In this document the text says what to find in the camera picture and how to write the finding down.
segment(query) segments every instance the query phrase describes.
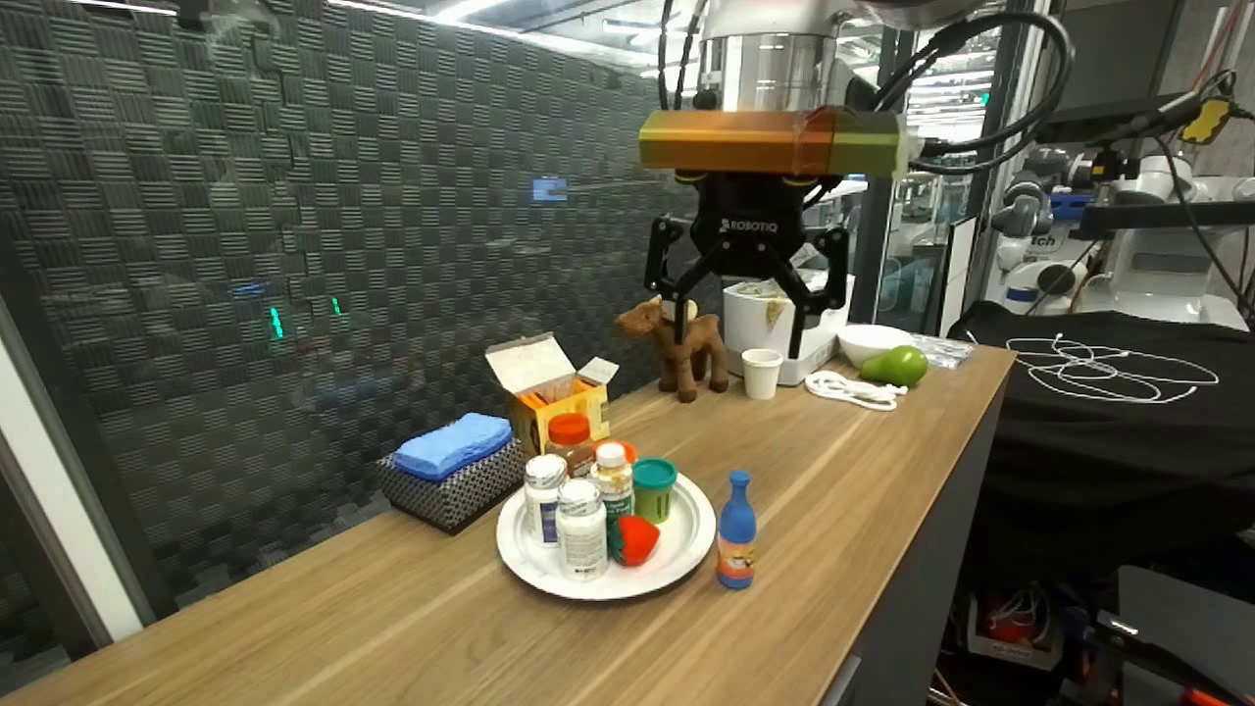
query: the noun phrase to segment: bottle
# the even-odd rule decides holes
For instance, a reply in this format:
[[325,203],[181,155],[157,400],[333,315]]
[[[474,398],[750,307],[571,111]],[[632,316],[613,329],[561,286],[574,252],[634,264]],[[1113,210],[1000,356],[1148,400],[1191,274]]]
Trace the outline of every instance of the bottle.
[[592,441],[589,434],[589,418],[584,415],[558,415],[548,424],[550,443],[546,453],[561,456],[566,461],[566,474],[574,479],[589,475],[592,468]]
[[732,589],[749,588],[754,581],[754,535],[758,520],[745,498],[749,474],[732,472],[732,498],[719,513],[719,564],[715,567],[719,583]]
[[597,448],[597,463],[589,478],[601,490],[606,505],[606,523],[631,515],[636,509],[636,489],[633,485],[631,464],[622,444],[602,444]]
[[557,547],[566,578],[585,582],[606,573],[606,507],[587,479],[570,480],[557,492]]
[[557,547],[557,492],[566,483],[566,461],[546,454],[527,461],[523,469],[523,498],[527,525],[546,547]]

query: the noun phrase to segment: brown plush toy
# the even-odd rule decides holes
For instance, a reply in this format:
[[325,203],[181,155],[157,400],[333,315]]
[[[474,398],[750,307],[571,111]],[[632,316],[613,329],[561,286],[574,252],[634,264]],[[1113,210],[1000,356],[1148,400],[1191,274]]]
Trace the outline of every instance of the brown plush toy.
[[690,307],[683,345],[675,345],[675,326],[663,315],[661,296],[641,301],[633,310],[619,313],[615,325],[630,336],[654,337],[658,355],[663,360],[663,377],[658,381],[658,389],[663,393],[676,393],[680,403],[697,400],[697,384],[705,379],[707,357],[710,362],[710,391],[728,390],[728,351],[719,336],[719,316],[698,316],[695,306]]

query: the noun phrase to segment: white bowl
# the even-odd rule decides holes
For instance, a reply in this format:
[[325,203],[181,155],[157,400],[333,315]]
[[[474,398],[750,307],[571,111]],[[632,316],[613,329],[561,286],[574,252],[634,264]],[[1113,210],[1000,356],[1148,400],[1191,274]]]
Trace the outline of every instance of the white bowl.
[[837,331],[837,337],[841,339],[841,351],[856,369],[862,369],[863,364],[881,352],[915,342],[911,334],[902,329],[876,324],[850,324]]

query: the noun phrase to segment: black fabric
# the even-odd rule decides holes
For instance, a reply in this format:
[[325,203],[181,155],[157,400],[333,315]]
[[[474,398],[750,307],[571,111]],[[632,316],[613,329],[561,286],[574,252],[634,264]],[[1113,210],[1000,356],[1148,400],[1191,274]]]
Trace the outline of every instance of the black fabric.
[[[1077,357],[1089,356],[1098,346],[1133,351],[1133,356],[1102,362],[1123,374],[1161,379],[1146,382],[1162,399],[1196,390],[1163,405],[1064,395],[1059,391],[1146,398],[1155,390],[1109,379],[1094,367],[1074,366],[1065,375],[1108,377],[1082,384],[1107,394],[1060,380],[1049,369],[1068,361],[1052,347],[1057,335],[1059,350]],[[1113,571],[1121,563],[1255,523],[1251,334],[1114,311],[1019,316],[983,301],[950,329],[950,336],[1022,351],[1008,384],[969,543],[969,568],[985,578]],[[1068,347],[1068,340],[1089,349]],[[1052,357],[1025,355],[1032,351]],[[1112,356],[1116,351],[1099,347],[1097,352]],[[1206,382],[1210,376],[1136,352],[1201,366],[1219,384],[1165,382]]]

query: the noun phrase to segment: blue toy bottle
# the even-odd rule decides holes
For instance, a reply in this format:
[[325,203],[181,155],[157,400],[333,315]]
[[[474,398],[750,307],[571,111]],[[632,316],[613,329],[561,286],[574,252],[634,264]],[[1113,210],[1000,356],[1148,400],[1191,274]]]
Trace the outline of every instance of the blue toy bottle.
[[754,582],[754,537],[758,520],[745,498],[749,474],[732,472],[732,498],[719,513],[719,566],[715,568],[723,586],[740,591]]

